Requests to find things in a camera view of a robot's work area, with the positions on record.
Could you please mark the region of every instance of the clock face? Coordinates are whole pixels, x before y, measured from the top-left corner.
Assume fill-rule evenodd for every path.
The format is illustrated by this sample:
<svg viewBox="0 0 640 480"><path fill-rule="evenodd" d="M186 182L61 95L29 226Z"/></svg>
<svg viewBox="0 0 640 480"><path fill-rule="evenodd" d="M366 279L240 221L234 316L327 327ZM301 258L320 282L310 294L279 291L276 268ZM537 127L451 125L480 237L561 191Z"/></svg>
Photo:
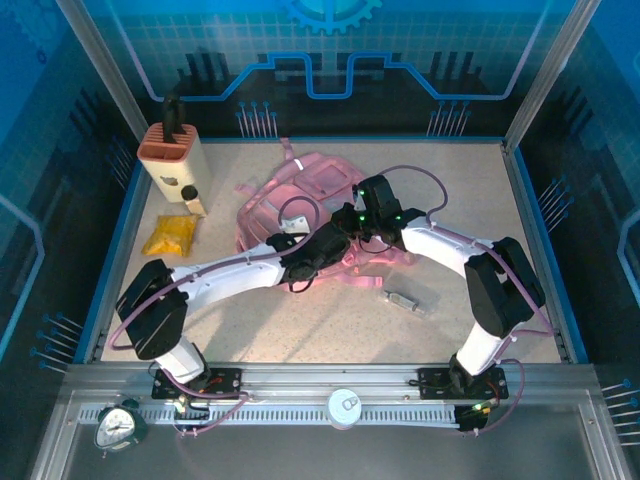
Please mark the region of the clock face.
<svg viewBox="0 0 640 480"><path fill-rule="evenodd" d="M130 412L118 407L112 408L98 425L96 445L98 447L115 446L133 434L134 429L135 421Z"/></svg>

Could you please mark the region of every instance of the black cap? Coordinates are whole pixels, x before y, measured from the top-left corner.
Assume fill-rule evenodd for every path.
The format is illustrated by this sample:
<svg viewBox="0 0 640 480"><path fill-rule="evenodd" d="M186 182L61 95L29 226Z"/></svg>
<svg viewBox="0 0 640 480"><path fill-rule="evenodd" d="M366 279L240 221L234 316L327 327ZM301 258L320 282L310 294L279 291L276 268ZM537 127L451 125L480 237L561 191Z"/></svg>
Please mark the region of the black cap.
<svg viewBox="0 0 640 480"><path fill-rule="evenodd" d="M184 187L180 194L185 202L198 198L198 190L193 185L187 185Z"/></svg>

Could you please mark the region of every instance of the blue edge trim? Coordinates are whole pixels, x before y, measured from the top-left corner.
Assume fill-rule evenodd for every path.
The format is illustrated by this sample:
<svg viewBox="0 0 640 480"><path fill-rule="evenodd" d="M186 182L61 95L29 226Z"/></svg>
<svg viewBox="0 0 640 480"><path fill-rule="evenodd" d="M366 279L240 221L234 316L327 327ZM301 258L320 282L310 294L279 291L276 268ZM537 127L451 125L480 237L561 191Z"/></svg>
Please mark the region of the blue edge trim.
<svg viewBox="0 0 640 480"><path fill-rule="evenodd" d="M122 234L124 233L124 225L127 222L127 216L129 215L129 209L131 207L133 195L136 190L136 185L140 180L141 173L142 164L138 162L135 169L133 170L133 175L131 175L131 181L129 182L127 193L124 197L124 201L122 202L122 207L120 208L120 214L118 215L116 228L113 231L113 235L111 237L111 243L109 244L109 250L107 250L107 256L105 257L104 263L102 264L102 271L100 272L100 277L98 278L96 291L93 294L93 300L91 300L91 306L89 307L89 313L87 314L87 321L84 324L82 335L80 335L80 340L78 341L78 348L76 349L76 353L73 356L73 363L84 363L83 359L85 358L85 354L89 349L91 334L93 332L93 329L96 327L96 322L98 321L98 310L100 309L100 303L102 302L102 297L105 290L107 289L107 281L109 279L109 275L111 274L111 267L116 257L118 244L120 243L120 239L122 238Z"/></svg>
<svg viewBox="0 0 640 480"><path fill-rule="evenodd" d="M576 361L578 363L589 363L587 350L584 347L584 342L582 341L582 336L580 335L580 330L578 329L578 322L576 320L576 316L573 313L573 308L571 308L571 303L569 302L569 295L567 294L567 289L564 286L564 281L562 280L562 275L560 274L560 267L558 266L556 255L553 252L553 247L551 246L551 239L549 238L547 229L544 226L542 212L540 212L536 194L533 191L531 177L529 177L529 172L527 171L527 167L524 163L524 158L522 156L522 152L520 151L520 147L516 148L514 156L518 165L518 170L520 170L520 175L522 175L522 183L524 184L524 188L527 193L527 199L529 200L529 203L532 207L531 210L533 211L533 218L536 222L536 228L540 233L540 239L542 240L544 254L549 262L551 276L553 277L556 291L558 292L558 298L560 299L560 308L562 308L562 312L564 313L564 319L567 330L569 331L569 336L571 337L571 344L576 356Z"/></svg>
<svg viewBox="0 0 640 480"><path fill-rule="evenodd" d="M263 142L266 140L267 142L277 142L278 139L256 139L262 140ZM296 141L309 141L309 142L328 142L328 141L336 141L336 140L365 140L371 141L372 139L367 137L295 137ZM422 140L422 141L433 141L433 139L425 138L424 136L409 136L409 137L375 137L375 141L398 141L404 142L407 140ZM464 137L464 138L443 138L442 141L446 142L456 142L456 143L497 143L501 142L503 138L501 137ZM247 139L237 139L237 138L203 138L202 141L204 143L229 143L229 142L246 142ZM567 294L567 290L564 286L564 281L562 280L562 276L560 274L560 268L558 267L558 262L556 261L555 254L553 252L553 248L551 246L551 240L549 239L549 235L547 230L544 228L544 221L542 219L542 214L538 207L538 203L536 201L536 196L533 191L533 185L531 183L531 178L529 177L529 172L526 169L524 164L524 158L522 157L522 153L520 152L520 148L517 148L515 151L515 159L517 162L518 169L520 170L520 174L522 175L522 180L524 183L524 187L527 194L527 199L529 200L531 206L533 207L533 215L534 220L536 222L536 228L540 233L540 238L542 239L542 245L544 248L544 253L549 261L549 266L551 269L551 275L553 276L557 291L558 297L560 298L560 306L564 313L564 318L567 324L567 329L569 331L569 335L571 337L571 342L573 345L573 349L576 355L576 360L578 363L588 363L589 359L587 357L587 352L584 347L584 343L582 341L582 337L580 336L580 330L578 329L578 323L576 321L575 315L573 313L573 309L571 308L571 304L569 302L569 296ZM89 308L89 313L87 314L87 321L85 323L84 329L82 331L82 335L80 337L80 341L78 342L78 349L76 350L76 354L73 359L73 363L83 363L82 359L85 357L85 353L89 348L89 341L91 339L91 333L93 329L96 327L97 314L98 309L100 308L100 302L102 301L102 296L107 288L107 279L109 278L109 274L111 272L111 266L113 265L113 261L115 258L116 250L118 244L120 243L120 239L124 233L124 225L126 223L127 215L129 213L129 207L131 206L131 202L133 200L133 193L135 191L136 184L140 179L140 173L142 171L142 167L140 164L136 165L136 169L131 178L131 182L129 183L129 188L127 190L127 194L124 198L124 202L122 204L122 208L120 210L120 215L118 217L118 222L116 223L116 228L113 232L113 236L111 238L111 244L109 245L109 250L107 251L107 256L105 258L102 272L100 273L100 278L98 279L98 284L96 286L96 291L93 296L93 300L91 301L91 306Z"/></svg>

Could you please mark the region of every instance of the small bottle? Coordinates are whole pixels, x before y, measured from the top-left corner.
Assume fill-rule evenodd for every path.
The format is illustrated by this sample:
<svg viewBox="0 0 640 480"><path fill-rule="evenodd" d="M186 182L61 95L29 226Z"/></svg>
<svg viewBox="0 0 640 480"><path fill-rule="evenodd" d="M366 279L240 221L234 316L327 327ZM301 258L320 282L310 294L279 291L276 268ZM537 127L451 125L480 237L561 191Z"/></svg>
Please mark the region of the small bottle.
<svg viewBox="0 0 640 480"><path fill-rule="evenodd" d="M187 185L180 193L182 194L184 203L192 214L200 215L201 217L207 215L207 211L204 209L204 205L202 205L202 202L200 201L200 196L198 195L196 187L193 185Z"/></svg>

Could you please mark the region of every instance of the pink plastic bag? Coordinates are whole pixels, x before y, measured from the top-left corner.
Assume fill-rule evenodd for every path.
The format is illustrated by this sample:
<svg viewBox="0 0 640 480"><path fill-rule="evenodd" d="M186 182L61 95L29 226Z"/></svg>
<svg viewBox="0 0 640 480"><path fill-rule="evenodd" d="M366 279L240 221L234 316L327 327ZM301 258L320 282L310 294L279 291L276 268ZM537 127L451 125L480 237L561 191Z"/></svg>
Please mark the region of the pink plastic bag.
<svg viewBox="0 0 640 480"><path fill-rule="evenodd" d="M278 225L278 212L289 198L302 195L316 204L320 212L319 225L331 219L331 214L342 208L345 202L353 203L352 186L364 180L365 176L341 157L324 156L310 153L295 158L289 140L281 139L285 150L284 162L278 167L273 178L262 188L255 189L247 185L238 185L236 191L251 195L237 215L236 249L238 252L255 247L271 235L281 231ZM293 202L283 218L304 215L309 225L314 219L311 205L306 202ZM335 278L349 285L359 287L381 287L382 277L358 275L360 267L373 263L402 263L412 265L415 257L387 246L377 239L363 244L357 241L340 263L318 272L318 281Z"/></svg>

